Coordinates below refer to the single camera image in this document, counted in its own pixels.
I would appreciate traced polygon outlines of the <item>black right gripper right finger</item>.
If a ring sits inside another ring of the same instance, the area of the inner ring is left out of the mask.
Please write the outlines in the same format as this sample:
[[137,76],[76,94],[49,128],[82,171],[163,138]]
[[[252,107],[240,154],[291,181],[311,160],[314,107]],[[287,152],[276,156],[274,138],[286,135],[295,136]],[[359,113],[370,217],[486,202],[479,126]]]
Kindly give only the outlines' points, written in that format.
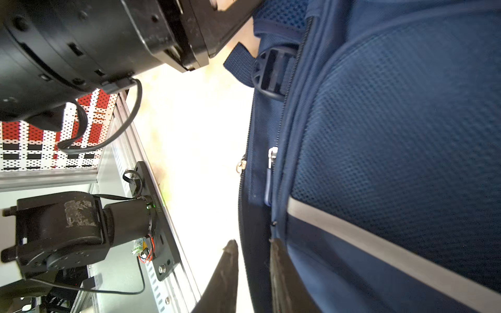
[[321,312],[279,239],[270,240],[270,279],[273,312]]

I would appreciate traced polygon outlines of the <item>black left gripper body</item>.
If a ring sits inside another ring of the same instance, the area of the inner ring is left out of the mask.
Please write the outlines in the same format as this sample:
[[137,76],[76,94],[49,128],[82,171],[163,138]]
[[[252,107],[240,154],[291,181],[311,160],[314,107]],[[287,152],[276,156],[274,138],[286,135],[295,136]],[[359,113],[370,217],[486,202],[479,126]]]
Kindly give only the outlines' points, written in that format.
[[159,1],[172,38],[158,59],[181,73],[208,65],[261,4],[234,1],[219,10],[210,1]]

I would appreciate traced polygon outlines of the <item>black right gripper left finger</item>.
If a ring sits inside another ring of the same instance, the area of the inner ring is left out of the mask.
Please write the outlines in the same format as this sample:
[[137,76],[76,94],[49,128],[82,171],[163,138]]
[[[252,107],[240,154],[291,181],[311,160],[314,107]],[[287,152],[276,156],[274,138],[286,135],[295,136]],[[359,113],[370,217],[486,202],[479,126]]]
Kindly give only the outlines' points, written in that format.
[[210,282],[192,313],[235,313],[239,280],[239,250],[236,240],[229,240],[223,249]]

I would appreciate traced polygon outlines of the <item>navy blue backpack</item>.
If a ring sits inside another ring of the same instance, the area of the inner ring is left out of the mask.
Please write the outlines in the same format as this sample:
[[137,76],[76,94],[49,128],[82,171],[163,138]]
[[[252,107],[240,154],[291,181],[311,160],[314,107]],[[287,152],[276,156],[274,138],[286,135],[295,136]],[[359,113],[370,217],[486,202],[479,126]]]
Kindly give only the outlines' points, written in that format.
[[239,224],[255,312],[500,311],[500,2],[265,1]]

